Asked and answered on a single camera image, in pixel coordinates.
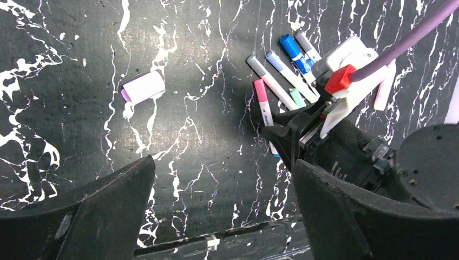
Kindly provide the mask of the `white marker green cap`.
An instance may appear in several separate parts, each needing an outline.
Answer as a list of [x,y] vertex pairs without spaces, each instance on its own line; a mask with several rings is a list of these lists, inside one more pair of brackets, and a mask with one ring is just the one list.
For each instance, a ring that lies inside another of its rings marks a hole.
[[300,94],[298,89],[292,88],[290,89],[290,96],[293,98],[296,105],[300,108],[306,107],[306,102],[304,101],[303,96]]

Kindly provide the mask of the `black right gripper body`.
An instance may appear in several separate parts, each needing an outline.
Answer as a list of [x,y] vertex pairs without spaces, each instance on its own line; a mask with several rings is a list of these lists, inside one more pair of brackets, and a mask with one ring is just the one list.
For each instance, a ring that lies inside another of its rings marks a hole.
[[387,192],[394,149],[347,119],[322,139],[325,119],[324,104],[290,113],[290,170],[296,192],[306,188],[306,176],[314,170],[370,192]]

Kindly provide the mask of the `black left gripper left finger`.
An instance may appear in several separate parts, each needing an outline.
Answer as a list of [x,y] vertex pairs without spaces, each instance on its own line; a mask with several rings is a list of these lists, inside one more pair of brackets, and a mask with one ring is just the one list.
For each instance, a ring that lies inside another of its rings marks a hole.
[[154,178],[147,156],[59,196],[1,211],[1,259],[132,259]]

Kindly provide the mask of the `white marker pink cap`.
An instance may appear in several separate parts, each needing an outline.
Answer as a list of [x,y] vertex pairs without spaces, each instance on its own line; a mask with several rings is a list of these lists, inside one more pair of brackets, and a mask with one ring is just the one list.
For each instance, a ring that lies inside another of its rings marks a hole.
[[269,101],[267,98],[267,92],[264,85],[264,81],[262,79],[258,79],[254,81],[254,89],[257,95],[261,117],[265,127],[274,126],[274,121],[269,105]]

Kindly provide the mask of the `pink highlighter body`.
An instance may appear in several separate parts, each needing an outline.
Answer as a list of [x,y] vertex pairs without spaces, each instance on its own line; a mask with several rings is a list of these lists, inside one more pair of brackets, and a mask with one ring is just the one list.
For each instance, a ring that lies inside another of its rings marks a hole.
[[373,104],[373,108],[376,111],[384,111],[386,109],[388,98],[392,90],[392,86],[397,72],[396,59],[392,60],[386,66],[388,68],[388,75],[379,84],[378,92],[375,97],[375,102]]

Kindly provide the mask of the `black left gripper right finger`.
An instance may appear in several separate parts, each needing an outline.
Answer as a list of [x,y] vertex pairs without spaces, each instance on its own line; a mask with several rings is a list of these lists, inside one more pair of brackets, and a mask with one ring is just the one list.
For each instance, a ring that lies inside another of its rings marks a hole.
[[293,182],[314,259],[458,259],[458,214],[369,192],[303,160]]

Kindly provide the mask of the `pink highlighter cap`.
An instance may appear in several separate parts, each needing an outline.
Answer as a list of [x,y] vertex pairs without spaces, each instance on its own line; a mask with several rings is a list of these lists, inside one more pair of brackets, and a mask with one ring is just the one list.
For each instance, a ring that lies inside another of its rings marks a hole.
[[161,74],[157,71],[152,71],[124,84],[121,89],[121,95],[126,102],[137,105],[162,94],[164,91],[165,82]]

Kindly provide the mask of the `white marker light grey cap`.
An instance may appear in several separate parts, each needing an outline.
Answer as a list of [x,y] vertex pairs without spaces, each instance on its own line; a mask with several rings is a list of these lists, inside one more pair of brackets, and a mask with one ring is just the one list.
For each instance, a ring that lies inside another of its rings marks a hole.
[[294,111],[300,108],[255,56],[250,55],[247,63],[288,110]]

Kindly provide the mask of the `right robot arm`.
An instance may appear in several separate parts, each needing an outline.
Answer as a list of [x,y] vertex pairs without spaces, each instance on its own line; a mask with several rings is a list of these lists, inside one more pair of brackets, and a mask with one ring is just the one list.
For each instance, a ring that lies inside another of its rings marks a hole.
[[399,147],[343,119],[323,138],[334,105],[316,103],[276,115],[263,135],[288,170],[303,160],[370,192],[431,209],[458,210],[458,124],[410,134]]

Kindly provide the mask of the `white marker dark grey cap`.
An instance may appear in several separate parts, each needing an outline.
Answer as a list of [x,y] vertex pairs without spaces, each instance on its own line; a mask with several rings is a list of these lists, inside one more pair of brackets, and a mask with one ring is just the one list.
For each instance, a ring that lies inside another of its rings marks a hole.
[[316,48],[312,45],[309,39],[306,37],[305,32],[298,31],[295,34],[295,39],[302,47],[305,54],[312,59],[313,61],[317,62],[321,59],[321,55],[317,52]]

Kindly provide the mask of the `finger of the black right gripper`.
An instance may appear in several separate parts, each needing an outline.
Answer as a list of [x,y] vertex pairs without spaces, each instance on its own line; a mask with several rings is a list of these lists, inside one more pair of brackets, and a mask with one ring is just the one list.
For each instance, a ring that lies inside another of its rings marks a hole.
[[288,124],[298,113],[299,111],[289,111],[273,114],[274,125],[261,129],[262,136],[274,145],[288,171],[292,170],[300,148],[295,130]]

